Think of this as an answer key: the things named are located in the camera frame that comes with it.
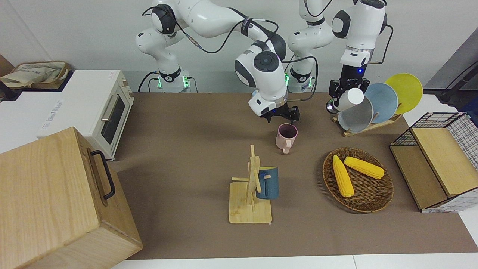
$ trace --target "light blue plate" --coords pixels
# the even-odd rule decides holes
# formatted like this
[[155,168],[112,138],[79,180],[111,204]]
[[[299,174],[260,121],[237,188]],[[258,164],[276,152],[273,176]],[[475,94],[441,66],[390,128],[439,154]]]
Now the light blue plate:
[[372,123],[385,122],[397,111],[397,93],[392,87],[385,83],[370,85],[365,91],[365,97],[372,103],[374,113],[378,113]]

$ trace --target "pink mug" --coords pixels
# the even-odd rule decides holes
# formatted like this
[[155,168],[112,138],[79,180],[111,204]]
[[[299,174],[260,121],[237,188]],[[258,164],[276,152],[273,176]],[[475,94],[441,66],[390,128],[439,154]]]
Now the pink mug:
[[277,129],[275,144],[278,148],[282,149],[284,154],[289,153],[289,149],[292,147],[292,144],[294,144],[297,133],[297,128],[290,123],[281,124]]

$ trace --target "yellow plate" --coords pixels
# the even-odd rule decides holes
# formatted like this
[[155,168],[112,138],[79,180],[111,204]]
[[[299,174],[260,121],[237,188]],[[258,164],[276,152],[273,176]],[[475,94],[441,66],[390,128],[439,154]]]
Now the yellow plate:
[[420,80],[411,74],[396,74],[385,82],[392,87],[398,96],[398,103],[401,104],[395,113],[403,114],[415,108],[423,95],[423,86]]

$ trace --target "oven handle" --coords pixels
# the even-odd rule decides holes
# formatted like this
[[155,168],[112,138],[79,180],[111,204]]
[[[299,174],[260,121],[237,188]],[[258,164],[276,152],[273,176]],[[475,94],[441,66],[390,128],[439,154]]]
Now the oven handle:
[[115,110],[115,107],[116,107],[116,104],[118,103],[119,98],[120,96],[118,94],[111,96],[108,102],[108,106],[106,107],[105,113],[101,117],[101,121],[109,122],[111,120],[113,111]]
[[106,163],[106,158],[105,158],[105,155],[103,154],[103,152],[101,152],[101,150],[94,150],[94,151],[91,152],[92,156],[98,155],[98,154],[101,156],[101,160],[103,161],[103,166],[105,168],[106,176],[108,177],[109,186],[111,188],[109,193],[107,193],[103,196],[103,198],[105,198],[105,200],[107,200],[107,199],[113,197],[113,195],[115,195],[116,188],[115,188],[115,183],[113,182],[113,178],[111,177],[111,174],[109,173],[108,164]]

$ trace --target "corn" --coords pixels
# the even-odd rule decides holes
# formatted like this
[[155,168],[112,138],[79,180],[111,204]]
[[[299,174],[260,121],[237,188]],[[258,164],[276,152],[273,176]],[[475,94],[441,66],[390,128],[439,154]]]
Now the corn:
[[337,155],[334,155],[334,160],[332,161],[332,167],[334,168],[335,179],[337,180],[338,189],[340,194],[343,197],[350,197],[354,195],[354,187],[350,181],[347,170],[345,169],[344,164],[338,158]]
[[362,174],[373,177],[374,179],[381,179],[385,174],[385,171],[381,167],[354,157],[345,158],[344,164]]

